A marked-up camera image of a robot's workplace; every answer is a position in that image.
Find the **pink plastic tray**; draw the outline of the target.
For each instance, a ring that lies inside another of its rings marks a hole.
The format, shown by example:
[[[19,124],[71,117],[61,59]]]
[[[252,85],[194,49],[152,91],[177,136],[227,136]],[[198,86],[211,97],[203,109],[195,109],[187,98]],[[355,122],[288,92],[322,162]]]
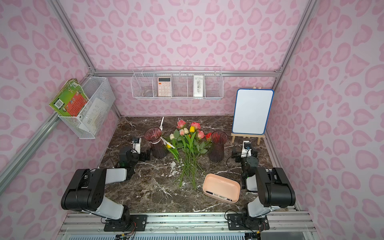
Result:
[[[206,196],[234,204],[239,200],[241,186],[238,182],[215,174],[208,174],[203,183]]]

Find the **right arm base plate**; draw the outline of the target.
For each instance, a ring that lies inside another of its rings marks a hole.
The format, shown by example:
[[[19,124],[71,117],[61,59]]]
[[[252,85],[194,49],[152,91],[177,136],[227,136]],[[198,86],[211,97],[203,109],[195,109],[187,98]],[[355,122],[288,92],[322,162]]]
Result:
[[[242,214],[230,213],[225,214],[225,219],[230,231],[252,230],[262,232],[270,229],[267,217],[251,218]]]

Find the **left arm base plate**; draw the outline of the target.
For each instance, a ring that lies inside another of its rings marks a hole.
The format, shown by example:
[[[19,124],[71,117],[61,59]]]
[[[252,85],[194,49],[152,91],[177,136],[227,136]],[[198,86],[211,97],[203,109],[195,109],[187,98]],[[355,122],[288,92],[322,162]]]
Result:
[[[130,215],[130,219],[124,220],[106,220],[104,232],[124,232],[129,233],[135,230],[143,232],[147,225],[147,215]]]

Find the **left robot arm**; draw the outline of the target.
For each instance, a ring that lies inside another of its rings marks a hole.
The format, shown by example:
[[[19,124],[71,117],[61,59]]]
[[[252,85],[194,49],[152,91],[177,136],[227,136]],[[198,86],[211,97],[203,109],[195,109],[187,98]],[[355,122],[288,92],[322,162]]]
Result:
[[[119,152],[117,168],[78,169],[62,199],[64,210],[89,213],[105,219],[105,232],[143,232],[148,216],[131,215],[128,206],[105,196],[106,185],[129,181],[138,162],[151,159],[151,150],[141,153],[133,147]]]

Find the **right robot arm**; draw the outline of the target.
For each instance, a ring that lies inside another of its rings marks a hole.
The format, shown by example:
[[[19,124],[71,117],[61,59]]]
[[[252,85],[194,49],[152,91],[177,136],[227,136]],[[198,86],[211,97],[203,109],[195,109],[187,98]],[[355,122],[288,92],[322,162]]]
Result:
[[[231,158],[241,164],[242,188],[258,196],[241,213],[227,214],[229,230],[269,230],[267,214],[296,204],[296,194],[286,173],[282,168],[260,167],[251,150],[243,154],[233,149]]]

